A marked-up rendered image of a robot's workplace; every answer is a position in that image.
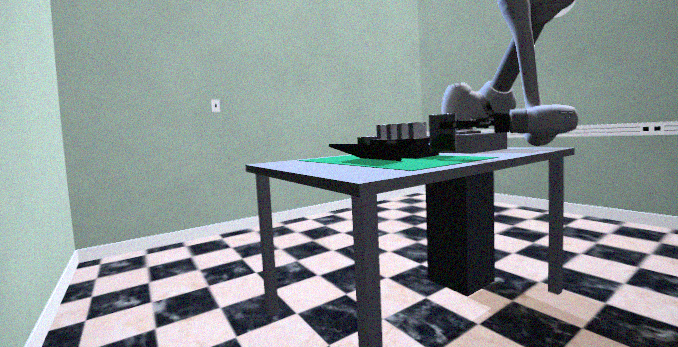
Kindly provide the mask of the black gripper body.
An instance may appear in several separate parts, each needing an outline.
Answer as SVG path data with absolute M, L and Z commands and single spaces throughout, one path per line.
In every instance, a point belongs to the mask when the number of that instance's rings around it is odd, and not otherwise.
M 486 120 L 491 124 L 486 124 L 486 126 L 494 126 L 495 133 L 509 132 L 510 130 L 510 119 L 509 112 L 498 112 L 494 113 L 494 120 Z

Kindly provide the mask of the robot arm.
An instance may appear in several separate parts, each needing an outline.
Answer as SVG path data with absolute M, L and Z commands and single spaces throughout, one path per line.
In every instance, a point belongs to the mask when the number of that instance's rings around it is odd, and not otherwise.
M 533 146 L 547 145 L 556 135 L 576 129 L 578 113 L 571 106 L 542 105 L 534 44 L 545 24 L 575 0 L 497 1 L 513 37 L 496 74 L 479 92 L 464 83 L 449 86 L 443 96 L 442 114 L 455 113 L 456 121 L 470 121 L 491 120 L 494 112 L 509 112 L 510 133 L 525 134 Z M 519 72 L 526 109 L 515 109 L 511 88 Z

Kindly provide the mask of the status display screen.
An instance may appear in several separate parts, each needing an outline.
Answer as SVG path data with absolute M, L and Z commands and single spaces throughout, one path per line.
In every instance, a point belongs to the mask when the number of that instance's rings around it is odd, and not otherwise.
M 351 146 L 351 147 L 332 147 L 332 146 Z M 402 159 L 366 144 L 329 144 L 329 147 L 364 159 L 391 160 L 391 161 L 401 161 Z

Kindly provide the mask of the green flat mat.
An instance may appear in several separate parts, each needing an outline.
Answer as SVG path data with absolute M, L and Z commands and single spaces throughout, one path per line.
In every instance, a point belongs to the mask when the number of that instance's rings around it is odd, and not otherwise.
M 354 155 L 347 156 L 337 156 L 337 157 L 326 157 L 326 158 L 316 158 L 316 159 L 306 159 L 305 162 L 316 162 L 316 163 L 328 163 L 328 164 L 339 164 L 339 165 L 350 165 L 350 166 L 361 166 L 361 167 L 372 167 L 372 168 L 383 168 L 383 169 L 394 169 L 394 170 L 405 170 L 405 171 L 416 171 L 422 169 L 429 169 L 435 167 L 442 167 L 454 164 L 461 164 L 467 162 L 474 162 L 480 160 L 487 160 L 499 157 L 482 157 L 482 156 L 450 156 L 450 155 L 438 155 L 424 158 L 402 158 L 401 161 L 391 161 L 391 160 L 377 160 L 377 159 L 364 159 L 359 158 Z

